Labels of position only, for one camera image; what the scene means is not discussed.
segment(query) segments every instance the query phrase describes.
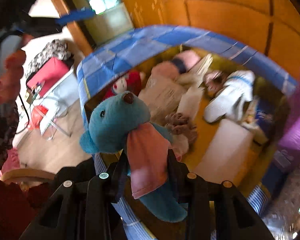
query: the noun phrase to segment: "black cable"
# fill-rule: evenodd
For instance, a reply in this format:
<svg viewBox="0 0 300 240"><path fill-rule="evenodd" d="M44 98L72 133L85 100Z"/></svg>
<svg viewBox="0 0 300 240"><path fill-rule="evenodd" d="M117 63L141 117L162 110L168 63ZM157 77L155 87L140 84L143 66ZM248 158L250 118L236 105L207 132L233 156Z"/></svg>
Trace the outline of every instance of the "black cable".
<svg viewBox="0 0 300 240"><path fill-rule="evenodd" d="M27 125L25 125L25 127L20 132L16 132L16 134L22 133L28 127L28 125L30 123L30 117L29 117L28 111L26 109L26 106L25 106L20 94L19 94L19 98L21 100L21 103L22 103L22 106L23 106L24 110L26 111L26 115L28 117L28 123L27 123Z"/></svg>

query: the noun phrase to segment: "bear nose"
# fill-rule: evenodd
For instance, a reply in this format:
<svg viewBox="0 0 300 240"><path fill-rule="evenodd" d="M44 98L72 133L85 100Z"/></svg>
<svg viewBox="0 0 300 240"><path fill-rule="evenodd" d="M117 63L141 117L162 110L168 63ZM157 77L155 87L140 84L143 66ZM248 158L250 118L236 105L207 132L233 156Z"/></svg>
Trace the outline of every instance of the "bear nose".
<svg viewBox="0 0 300 240"><path fill-rule="evenodd" d="M125 101L126 103L128 103L129 105L131 105L133 103L133 94L132 93L126 93L123 96L123 101Z"/></svg>

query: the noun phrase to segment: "purple bag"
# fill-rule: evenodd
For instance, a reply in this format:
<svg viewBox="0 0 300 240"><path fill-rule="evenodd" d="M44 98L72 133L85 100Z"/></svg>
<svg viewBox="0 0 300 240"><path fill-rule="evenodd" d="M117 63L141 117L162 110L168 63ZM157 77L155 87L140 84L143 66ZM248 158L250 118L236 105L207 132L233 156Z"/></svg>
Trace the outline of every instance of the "purple bag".
<svg viewBox="0 0 300 240"><path fill-rule="evenodd" d="M300 117L280 139L274 153L274 163L283 172L288 172L300 164Z"/></svg>
<svg viewBox="0 0 300 240"><path fill-rule="evenodd" d="M288 102L290 105L290 113L284 127L284 133L288 132L300 116L300 82L293 95L288 99Z"/></svg>
<svg viewBox="0 0 300 240"><path fill-rule="evenodd" d="M300 83L288 101L290 113L274 154L274 162L283 172L291 171L300 164Z"/></svg>

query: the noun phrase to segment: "blue tape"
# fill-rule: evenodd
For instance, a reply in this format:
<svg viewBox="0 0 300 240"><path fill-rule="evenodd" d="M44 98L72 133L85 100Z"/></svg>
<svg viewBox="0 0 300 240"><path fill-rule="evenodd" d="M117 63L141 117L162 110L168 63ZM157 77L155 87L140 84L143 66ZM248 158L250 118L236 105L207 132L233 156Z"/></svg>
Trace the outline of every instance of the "blue tape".
<svg viewBox="0 0 300 240"><path fill-rule="evenodd" d="M83 8L81 10L71 11L69 14L63 15L61 18L56 19L56 23L60 26L66 26L69 22L81 21L92 18L96 12L91 8Z"/></svg>

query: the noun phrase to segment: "plush toy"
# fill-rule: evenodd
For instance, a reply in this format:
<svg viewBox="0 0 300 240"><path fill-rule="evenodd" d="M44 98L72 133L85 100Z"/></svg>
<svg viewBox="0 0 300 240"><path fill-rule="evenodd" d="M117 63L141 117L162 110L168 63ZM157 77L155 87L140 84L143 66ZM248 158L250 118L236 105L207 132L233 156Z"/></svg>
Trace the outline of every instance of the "plush toy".
<svg viewBox="0 0 300 240"><path fill-rule="evenodd" d="M189 151L189 145L193 144L197 137L197 126L194 125L188 116L182 113L172 112L165 118L165 128L172 134L172 149L177 158L181 161L182 156Z"/></svg>
<svg viewBox="0 0 300 240"><path fill-rule="evenodd" d="M252 101L254 78L251 70L237 70L230 74L223 89L205 108L204 119L212 123L226 115L232 121L240 121L244 103Z"/></svg>
<svg viewBox="0 0 300 240"><path fill-rule="evenodd" d="M135 95L139 95L142 88L142 81L146 74L136 70L131 70L124 76L119 78L112 87L106 92L103 100L113 97L119 93L130 91Z"/></svg>
<svg viewBox="0 0 300 240"><path fill-rule="evenodd" d="M204 76L204 83L207 87L207 95L214 98L216 94L223 88L227 81L228 75L220 70L212 70Z"/></svg>
<svg viewBox="0 0 300 240"><path fill-rule="evenodd" d="M171 61L164 61L152 68L153 75L161 75L172 80L177 79L180 74L188 72L200 60L198 54L193 50L185 50L177 55Z"/></svg>
<svg viewBox="0 0 300 240"><path fill-rule="evenodd" d="M94 109L80 145L90 154L114 154L124 149L133 197L157 218L179 222L187 212L173 197L168 181L167 156L172 137L166 128L149 121L146 104L126 91Z"/></svg>

